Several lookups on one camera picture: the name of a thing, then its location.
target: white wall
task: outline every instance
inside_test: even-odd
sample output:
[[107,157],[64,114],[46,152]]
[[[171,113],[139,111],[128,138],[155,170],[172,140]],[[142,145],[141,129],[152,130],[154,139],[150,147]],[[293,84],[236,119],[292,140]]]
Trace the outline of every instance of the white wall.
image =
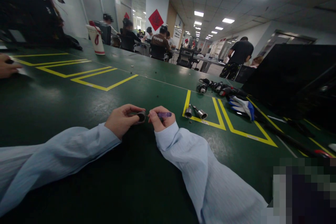
[[[156,9],[163,20],[163,25],[165,25],[167,23],[168,6],[169,0],[146,0],[146,27],[153,27],[148,19]],[[159,31],[160,28],[156,31],[153,29],[154,34],[158,34]]]

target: red diamond sign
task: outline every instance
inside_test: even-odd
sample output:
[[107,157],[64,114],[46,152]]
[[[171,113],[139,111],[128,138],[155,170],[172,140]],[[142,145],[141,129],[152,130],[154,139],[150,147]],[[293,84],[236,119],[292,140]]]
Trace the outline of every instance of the red diamond sign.
[[156,31],[157,29],[159,29],[161,25],[163,25],[163,20],[157,9],[152,13],[152,15],[148,18],[148,20],[151,23],[154,31]]

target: forearm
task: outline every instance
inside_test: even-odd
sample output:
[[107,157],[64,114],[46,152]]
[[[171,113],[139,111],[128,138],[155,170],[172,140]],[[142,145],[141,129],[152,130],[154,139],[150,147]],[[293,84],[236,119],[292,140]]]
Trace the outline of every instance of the forearm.
[[265,200],[217,161],[204,138],[176,122],[155,136],[163,156],[181,170],[200,223],[257,222]]
[[118,144],[100,124],[67,129],[41,145],[0,148],[0,217],[30,190],[80,171]]

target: person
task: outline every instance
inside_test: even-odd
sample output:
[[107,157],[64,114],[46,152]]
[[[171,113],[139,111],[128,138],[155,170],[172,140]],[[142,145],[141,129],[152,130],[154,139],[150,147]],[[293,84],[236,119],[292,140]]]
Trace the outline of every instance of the person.
[[[122,144],[123,135],[146,111],[131,104],[112,111],[92,129],[73,127],[46,143],[0,148],[0,217],[16,207],[33,189],[78,173]],[[159,151],[182,173],[200,223],[260,223],[264,198],[230,168],[218,162],[208,142],[184,128],[160,106],[149,111]]]
[[18,68],[22,66],[14,63],[7,54],[0,53],[0,79],[9,78],[12,74],[18,73]]
[[175,42],[174,42],[173,38],[170,36],[169,31],[167,31],[166,36],[167,36],[167,40],[168,40],[170,48],[176,48]]
[[153,38],[152,28],[149,26],[146,31],[147,31],[147,35],[144,36],[144,39],[151,40]]
[[230,49],[228,57],[229,61],[223,68],[219,77],[233,79],[239,70],[240,65],[249,61],[253,53],[253,45],[248,41],[247,37],[242,37]]
[[183,48],[188,48],[189,40],[186,38],[183,44]]
[[170,45],[169,45],[168,40],[166,39],[167,31],[168,31],[167,26],[161,26],[160,27],[160,33],[155,34],[152,37],[152,41],[151,41],[151,44],[155,44],[155,45],[158,45],[158,46],[165,47],[166,50],[169,52],[168,57],[165,58],[165,60],[168,60],[168,59],[172,58],[172,54],[170,53]]
[[133,32],[133,22],[128,19],[123,20],[124,26],[122,28],[122,35],[133,38],[134,40],[141,42],[141,39],[138,38]]
[[262,56],[255,57],[252,60],[252,64],[249,67],[257,68],[261,64],[261,62],[263,61],[263,59],[264,58]]

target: paper cup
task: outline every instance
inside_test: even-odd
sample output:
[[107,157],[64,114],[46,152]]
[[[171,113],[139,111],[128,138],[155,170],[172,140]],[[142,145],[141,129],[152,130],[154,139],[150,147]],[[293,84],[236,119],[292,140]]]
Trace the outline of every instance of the paper cup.
[[89,32],[89,36],[90,36],[95,53],[97,55],[105,55],[103,41],[102,41],[100,33],[97,31],[97,29],[100,31],[99,27],[97,27],[96,29],[96,27],[87,24],[86,28]]

